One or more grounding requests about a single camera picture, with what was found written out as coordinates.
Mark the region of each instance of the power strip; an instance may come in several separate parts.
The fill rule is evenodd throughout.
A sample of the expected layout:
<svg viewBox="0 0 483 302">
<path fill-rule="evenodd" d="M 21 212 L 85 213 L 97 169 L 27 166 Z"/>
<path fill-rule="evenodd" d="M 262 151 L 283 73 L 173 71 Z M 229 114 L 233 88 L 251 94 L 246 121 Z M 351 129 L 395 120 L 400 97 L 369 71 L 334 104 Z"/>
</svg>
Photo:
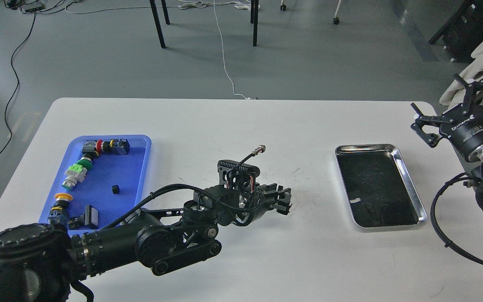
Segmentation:
<svg viewBox="0 0 483 302">
<path fill-rule="evenodd" d="M 44 9 L 42 2 L 35 2 L 31 4 L 22 5 L 23 11 L 27 13 L 37 12 Z"/>
</svg>

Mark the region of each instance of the cable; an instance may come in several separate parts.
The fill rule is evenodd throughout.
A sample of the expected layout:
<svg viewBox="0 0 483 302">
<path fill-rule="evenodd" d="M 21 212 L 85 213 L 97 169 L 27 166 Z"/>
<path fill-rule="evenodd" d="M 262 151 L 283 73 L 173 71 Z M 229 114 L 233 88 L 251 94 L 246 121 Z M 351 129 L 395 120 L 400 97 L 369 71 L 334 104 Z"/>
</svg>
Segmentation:
<svg viewBox="0 0 483 302">
<path fill-rule="evenodd" d="M 10 141 L 12 140 L 12 130 L 10 129 L 10 126 L 8 126 L 8 121 L 7 121 L 6 113 L 8 111 L 8 105 L 10 104 L 10 101 L 12 100 L 12 98 L 14 97 L 14 95 L 16 95 L 16 91 L 18 91 L 18 88 L 20 87 L 20 79 L 18 78 L 18 73 L 16 72 L 16 69 L 14 68 L 14 58 L 15 58 L 16 52 L 20 49 L 20 47 L 23 46 L 23 44 L 25 44 L 25 42 L 27 42 L 27 40 L 29 40 L 29 37 L 31 36 L 31 32 L 33 32 L 33 26 L 35 25 L 35 20 L 36 20 L 36 14 L 33 17 L 33 23 L 31 24 L 31 29 L 29 29 L 29 33 L 27 34 L 27 37 L 25 37 L 25 39 L 23 40 L 23 42 L 21 42 L 21 44 L 19 44 L 16 47 L 16 49 L 12 52 L 12 55 L 10 57 L 10 65 L 11 65 L 12 71 L 14 71 L 14 75 L 16 77 L 16 88 L 14 89 L 14 92 L 12 92 L 12 96 L 8 99 L 8 102 L 7 102 L 6 106 L 5 106 L 4 120 L 5 120 L 5 126 L 7 127 L 7 130 L 9 132 L 9 134 L 10 134 L 10 137 L 8 138 L 8 141 L 5 144 L 5 146 L 3 147 L 3 149 L 1 149 L 0 155 L 1 155 L 1 153 L 3 153 L 3 151 L 5 151 L 6 147 L 8 146 L 8 144 L 10 143 Z"/>
<path fill-rule="evenodd" d="M 74 15 L 84 15 L 84 14 L 87 14 L 87 13 L 94 13 L 94 12 L 102 12 L 102 11 L 112 11 L 112 10 L 126 10 L 126 9 L 131 9 L 131 8 L 150 8 L 150 6 L 131 6 L 131 7 L 127 7 L 127 8 L 106 8 L 106 9 L 103 9 L 103 10 L 97 10 L 97 11 L 88 11 L 88 12 L 71 12 L 71 11 L 68 11 L 67 8 L 73 3 L 70 2 L 66 7 L 65 7 L 65 11 L 67 13 L 71 13 L 71 14 L 74 14 Z M 176 8 L 178 6 L 165 6 L 167 8 Z"/>
<path fill-rule="evenodd" d="M 466 173 L 461 173 L 456 175 L 454 178 L 446 182 L 443 185 L 443 187 L 439 189 L 439 191 L 437 191 L 437 194 L 435 194 L 434 200 L 431 203 L 431 208 L 430 208 L 431 225 L 434 227 L 434 230 L 435 230 L 435 233 L 437 233 L 437 236 L 439 236 L 439 238 L 445 243 L 444 245 L 445 248 L 449 247 L 450 249 L 460 254 L 461 256 L 483 265 L 483 260 L 473 256 L 472 254 L 468 253 L 466 250 L 460 248 L 456 243 L 452 242 L 452 240 L 450 240 L 447 237 L 447 235 L 443 232 L 443 230 L 441 230 L 441 228 L 439 227 L 439 224 L 437 223 L 437 218 L 435 217 L 435 205 L 437 204 L 437 200 L 439 199 L 439 197 L 441 197 L 441 195 L 443 195 L 446 189 L 448 189 L 451 185 L 463 180 L 473 179 L 472 177 L 463 177 L 466 175 L 467 175 Z"/>
<path fill-rule="evenodd" d="M 235 95 L 235 96 L 242 96 L 244 99 L 249 99 L 249 98 L 246 98 L 243 94 L 237 94 L 236 93 L 236 90 L 234 88 L 234 82 L 232 81 L 232 79 L 230 78 L 229 76 L 229 73 L 228 71 L 226 71 L 226 62 L 225 62 L 225 46 L 223 44 L 223 34 L 221 33 L 221 28 L 219 27 L 219 20 L 217 19 L 217 13 L 215 12 L 215 0 L 213 0 L 213 14 L 215 15 L 215 22 L 217 24 L 217 29 L 219 29 L 219 35 L 221 36 L 221 52 L 223 54 L 223 69 L 225 70 L 225 73 L 226 73 L 226 77 L 228 77 L 228 79 L 230 80 L 230 83 L 232 83 L 232 93 Z"/>
<path fill-rule="evenodd" d="M 60 12 L 60 11 L 63 11 L 65 10 L 67 7 L 71 6 L 72 4 L 74 4 L 75 2 L 73 1 L 70 1 L 67 5 L 65 5 L 65 7 L 61 8 L 60 10 L 58 11 L 52 11 L 52 12 L 46 12 L 46 13 L 39 13 L 39 15 L 51 15 L 52 13 L 57 13 L 57 12 Z"/>
<path fill-rule="evenodd" d="M 112 227 L 118 225 L 123 220 L 128 218 L 128 216 L 130 216 L 133 212 L 135 212 L 136 210 L 138 210 L 139 208 L 144 206 L 149 201 L 155 199 L 156 197 L 159 197 L 159 196 L 161 196 L 165 193 L 169 193 L 169 192 L 176 191 L 176 190 L 182 190 L 182 189 L 193 190 L 193 191 L 200 193 L 200 194 L 202 194 L 206 197 L 209 197 L 209 199 L 211 199 L 211 200 L 218 200 L 217 197 L 215 197 L 214 195 L 212 195 L 212 194 L 208 193 L 207 191 L 204 191 L 203 189 L 200 189 L 198 187 L 193 187 L 193 186 L 187 185 L 187 184 L 169 184 L 169 185 L 166 185 L 165 187 L 162 187 L 161 189 L 159 189 L 159 190 L 157 190 L 153 193 L 150 193 L 150 195 L 148 195 L 146 198 L 144 198 L 142 201 L 140 201 L 140 203 L 136 204 L 131 210 L 126 212 L 126 214 L 124 214 L 121 217 L 115 219 L 115 221 L 111 222 L 110 224 L 105 226 L 103 229 L 112 228 Z"/>
<path fill-rule="evenodd" d="M 186 10 L 188 8 L 207 8 L 209 6 L 221 6 L 221 5 L 229 5 L 234 4 L 234 7 L 239 10 L 249 10 L 251 11 L 251 1 L 245 0 L 242 1 L 228 1 L 228 2 L 206 2 L 206 1 L 186 1 L 186 0 L 178 0 L 178 2 L 184 2 L 184 4 L 178 4 L 178 8 L 181 10 Z"/>
</svg>

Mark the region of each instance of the white cable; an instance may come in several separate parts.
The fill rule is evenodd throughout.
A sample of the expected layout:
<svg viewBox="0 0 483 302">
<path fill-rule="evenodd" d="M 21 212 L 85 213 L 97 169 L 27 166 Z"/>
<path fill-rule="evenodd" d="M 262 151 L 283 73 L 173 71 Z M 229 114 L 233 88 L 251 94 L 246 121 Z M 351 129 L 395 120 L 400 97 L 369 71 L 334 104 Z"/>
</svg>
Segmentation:
<svg viewBox="0 0 483 302">
<path fill-rule="evenodd" d="M 218 3 L 215 3 L 215 1 L 213 3 L 209 3 L 209 2 L 206 2 L 206 1 L 187 1 L 187 0 L 177 0 L 177 1 L 178 2 L 184 2 L 184 4 L 179 4 L 179 5 L 176 5 L 176 6 L 166 6 L 166 7 L 167 8 L 179 8 L 181 10 L 186 10 L 188 8 L 206 8 L 208 6 L 215 7 L 215 6 L 220 6 L 220 5 L 234 4 L 234 7 L 239 9 L 239 10 L 249 10 L 249 11 L 251 11 L 251 1 L 250 0 L 245 0 L 245 2 L 248 2 L 248 4 L 244 3 L 242 1 L 228 1 L 228 2 L 218 2 Z M 126 9 L 130 9 L 130 8 L 150 8 L 150 6 L 131 6 L 131 7 L 128 7 L 128 8 L 106 8 L 106 9 L 97 10 L 97 11 L 71 12 L 71 11 L 68 11 L 68 7 L 72 3 L 75 3 L 75 2 L 73 2 L 73 1 L 68 2 L 68 4 L 65 6 L 65 12 L 72 13 L 74 15 L 84 15 L 86 13 L 112 11 L 112 10 L 126 10 Z"/>
<path fill-rule="evenodd" d="M 177 0 L 178 2 L 184 2 L 183 4 L 178 4 L 178 8 L 181 10 L 186 10 L 188 8 L 207 8 L 209 6 L 221 6 L 221 5 L 229 5 L 229 4 L 234 4 L 234 7 L 239 9 L 239 10 L 249 10 L 251 11 L 251 1 L 250 0 L 245 0 L 245 2 L 242 1 L 228 1 L 228 2 L 215 2 L 213 0 L 212 3 L 206 2 L 206 1 L 187 1 L 187 0 Z"/>
<path fill-rule="evenodd" d="M 229 73 L 228 71 L 226 71 L 226 63 L 225 63 L 225 47 L 224 47 L 224 44 L 223 44 L 223 34 L 221 33 L 221 28 L 219 27 L 219 20 L 217 19 L 217 14 L 215 12 L 215 0 L 213 0 L 213 14 L 215 15 L 215 22 L 217 24 L 217 29 L 219 29 L 219 35 L 221 36 L 221 52 L 223 53 L 223 69 L 225 70 L 225 73 L 226 73 L 226 77 L 228 77 L 228 79 L 230 80 L 230 83 L 232 83 L 232 93 L 235 95 L 235 96 L 242 96 L 244 99 L 249 99 L 247 97 L 245 97 L 243 94 L 237 94 L 236 93 L 236 90 L 234 89 L 234 82 L 232 81 L 232 79 L 230 78 L 229 76 Z"/>
<path fill-rule="evenodd" d="M 65 11 L 67 13 L 72 13 L 74 15 L 84 15 L 86 13 L 94 13 L 94 12 L 102 12 L 102 11 L 112 11 L 112 10 L 126 10 L 126 9 L 129 9 L 129 8 L 150 8 L 150 6 L 131 6 L 131 7 L 128 7 L 128 8 L 106 8 L 106 9 L 103 9 L 103 10 L 97 10 L 97 11 L 88 11 L 88 12 L 71 12 L 71 11 L 68 11 L 67 8 L 70 6 L 71 3 L 75 3 L 73 1 L 70 1 L 67 6 L 65 6 Z M 178 6 L 165 6 L 166 8 L 177 8 Z"/>
</svg>

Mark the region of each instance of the gray floor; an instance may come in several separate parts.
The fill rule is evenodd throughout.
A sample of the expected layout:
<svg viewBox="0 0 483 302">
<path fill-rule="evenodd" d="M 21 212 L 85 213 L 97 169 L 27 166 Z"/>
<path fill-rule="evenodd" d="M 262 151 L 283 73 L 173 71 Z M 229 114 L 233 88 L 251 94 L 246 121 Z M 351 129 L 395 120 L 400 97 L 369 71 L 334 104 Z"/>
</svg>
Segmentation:
<svg viewBox="0 0 483 302">
<path fill-rule="evenodd" d="M 51 6 L 56 0 L 44 3 Z M 231 5 L 217 8 L 237 92 L 260 99 L 424 101 L 439 113 L 445 109 L 439 97 L 465 64 L 450 63 L 442 42 L 424 42 L 460 0 L 345 0 L 339 25 L 332 24 L 337 0 L 286 0 L 286 12 L 279 3 L 260 1 L 258 47 L 251 45 L 249 12 Z M 69 10 L 147 4 L 84 0 Z M 163 24 L 167 49 L 159 46 L 150 8 L 37 17 L 15 59 L 21 87 L 9 107 L 14 136 L 0 156 L 0 196 L 58 98 L 237 98 L 223 71 L 213 8 L 169 8 L 169 15 L 171 25 Z M 32 20 L 0 1 L 0 149 L 8 135 L 3 113 L 16 84 L 10 56 Z M 84 119 L 94 111 L 86 104 L 75 109 Z M 412 133 L 412 139 L 418 138 Z M 32 168 L 42 169 L 42 159 Z M 23 193 L 32 186 L 23 184 Z"/>
</svg>

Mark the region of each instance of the blue tray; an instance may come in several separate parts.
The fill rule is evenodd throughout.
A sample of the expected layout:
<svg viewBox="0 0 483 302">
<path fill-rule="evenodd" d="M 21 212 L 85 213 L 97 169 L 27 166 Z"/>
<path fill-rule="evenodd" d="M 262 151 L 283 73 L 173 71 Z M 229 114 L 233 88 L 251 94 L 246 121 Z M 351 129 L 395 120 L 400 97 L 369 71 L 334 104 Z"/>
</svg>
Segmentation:
<svg viewBox="0 0 483 302">
<path fill-rule="evenodd" d="M 128 155 L 100 154 L 92 160 L 92 169 L 87 171 L 85 180 L 72 191 L 61 187 L 65 171 L 81 157 L 81 149 L 87 140 L 127 139 L 130 144 Z M 68 145 L 57 176 L 46 198 L 39 222 L 48 223 L 48 214 L 55 203 L 56 193 L 69 193 L 73 196 L 67 211 L 70 217 L 81 216 L 87 205 L 98 209 L 98 229 L 122 216 L 141 200 L 143 182 L 152 141 L 145 135 L 90 135 L 79 136 Z M 113 194 L 111 186 L 118 185 L 120 193 Z M 69 230 L 70 236 L 94 231 L 87 227 Z"/>
</svg>

